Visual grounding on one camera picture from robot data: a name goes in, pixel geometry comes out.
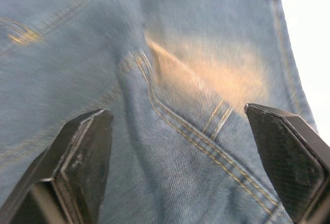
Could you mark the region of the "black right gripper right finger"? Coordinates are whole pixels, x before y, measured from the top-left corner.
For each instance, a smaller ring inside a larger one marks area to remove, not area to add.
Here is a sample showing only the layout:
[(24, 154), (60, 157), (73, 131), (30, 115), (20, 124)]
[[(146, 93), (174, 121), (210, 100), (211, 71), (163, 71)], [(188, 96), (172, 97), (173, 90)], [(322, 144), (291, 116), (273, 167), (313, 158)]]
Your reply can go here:
[(262, 165), (294, 223), (329, 223), (329, 146), (300, 116), (248, 103)]

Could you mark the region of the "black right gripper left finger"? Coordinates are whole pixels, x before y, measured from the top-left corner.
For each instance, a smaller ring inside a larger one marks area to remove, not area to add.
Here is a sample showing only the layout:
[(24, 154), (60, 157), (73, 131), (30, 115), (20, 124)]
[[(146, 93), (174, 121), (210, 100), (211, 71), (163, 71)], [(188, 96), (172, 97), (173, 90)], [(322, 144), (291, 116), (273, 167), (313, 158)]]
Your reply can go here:
[(109, 173), (113, 114), (68, 121), (1, 207), (1, 223), (98, 223)]

